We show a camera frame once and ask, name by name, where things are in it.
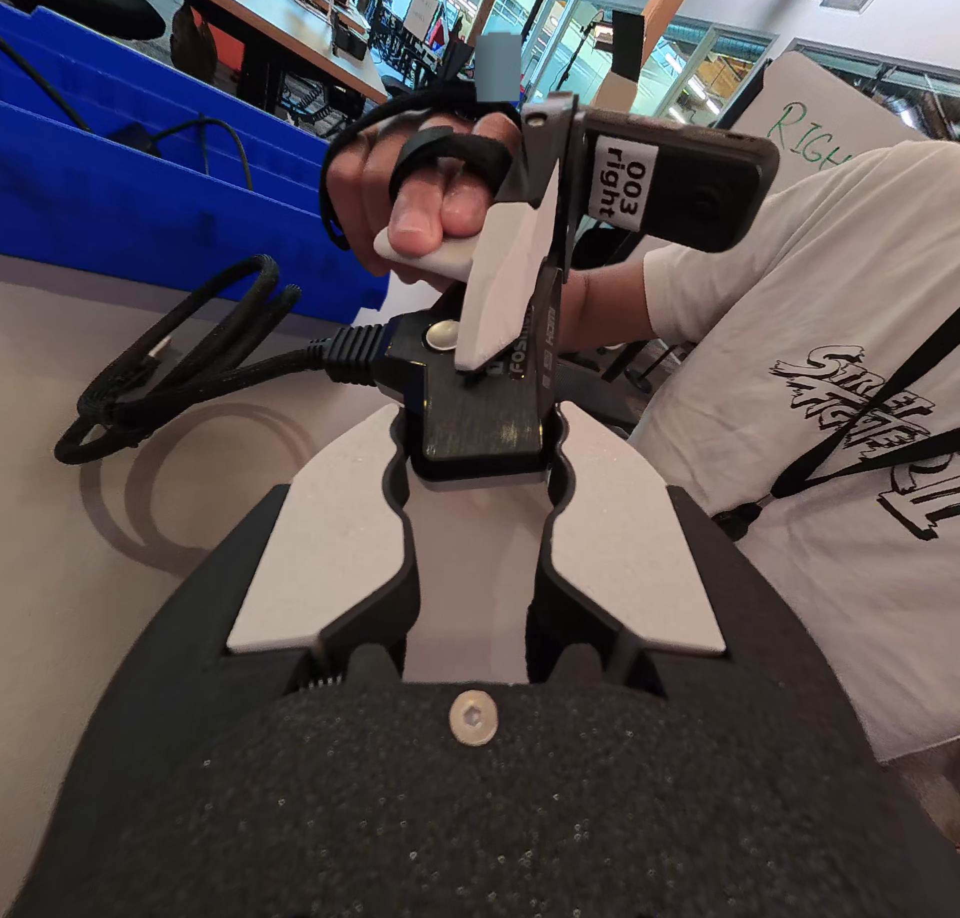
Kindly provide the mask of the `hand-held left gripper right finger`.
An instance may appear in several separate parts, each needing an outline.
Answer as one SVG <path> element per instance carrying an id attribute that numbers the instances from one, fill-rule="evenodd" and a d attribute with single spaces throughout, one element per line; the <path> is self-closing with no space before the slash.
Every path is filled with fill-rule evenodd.
<path id="1" fill-rule="evenodd" d="M 530 616 L 554 648 L 593 647 L 614 679 L 645 652 L 727 652 L 666 481 L 628 440 L 570 402 L 557 409 Z"/>

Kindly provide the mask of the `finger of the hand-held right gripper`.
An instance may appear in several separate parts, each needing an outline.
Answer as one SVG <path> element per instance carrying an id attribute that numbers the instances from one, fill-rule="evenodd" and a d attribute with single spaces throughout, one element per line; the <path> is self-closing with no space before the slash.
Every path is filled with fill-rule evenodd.
<path id="1" fill-rule="evenodd" d="M 466 280 L 454 367 L 471 374 L 514 342 L 554 239 L 562 163 L 541 203 L 503 201 L 486 211 Z"/>

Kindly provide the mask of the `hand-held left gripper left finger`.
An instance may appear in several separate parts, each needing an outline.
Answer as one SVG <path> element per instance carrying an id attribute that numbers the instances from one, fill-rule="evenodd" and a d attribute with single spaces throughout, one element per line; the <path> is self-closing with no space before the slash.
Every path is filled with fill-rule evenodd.
<path id="1" fill-rule="evenodd" d="M 228 651 L 308 651 L 327 673 L 354 649 L 404 645 L 421 610 L 404 414 L 378 409 L 291 481 Z"/>

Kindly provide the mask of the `blue plastic bin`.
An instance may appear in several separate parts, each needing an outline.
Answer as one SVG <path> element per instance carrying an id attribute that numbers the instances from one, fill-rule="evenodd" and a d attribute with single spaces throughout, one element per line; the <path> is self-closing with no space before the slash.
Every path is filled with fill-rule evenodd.
<path id="1" fill-rule="evenodd" d="M 382 307 L 320 220 L 326 142 L 47 9 L 2 5 L 1 34 L 90 128 L 2 55 L 3 254 L 181 290 L 266 254 L 300 314 Z"/>

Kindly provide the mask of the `wooden desk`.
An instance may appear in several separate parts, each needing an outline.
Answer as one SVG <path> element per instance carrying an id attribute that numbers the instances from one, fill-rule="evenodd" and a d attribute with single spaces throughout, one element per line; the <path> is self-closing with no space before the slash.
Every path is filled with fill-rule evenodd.
<path id="1" fill-rule="evenodd" d="M 185 0 L 210 24 L 244 46 L 237 96 L 273 114 L 283 78 L 292 73 L 346 90 L 347 112 L 388 99 L 374 61 L 333 51 L 328 22 L 298 0 Z"/>

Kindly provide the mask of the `white paper sign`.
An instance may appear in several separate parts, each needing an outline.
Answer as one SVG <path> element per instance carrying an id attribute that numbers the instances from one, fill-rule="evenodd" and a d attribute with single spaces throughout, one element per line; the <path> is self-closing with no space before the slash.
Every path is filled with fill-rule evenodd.
<path id="1" fill-rule="evenodd" d="M 715 125 L 775 145 L 770 194 L 869 151 L 927 138 L 798 51 L 756 69 Z"/>

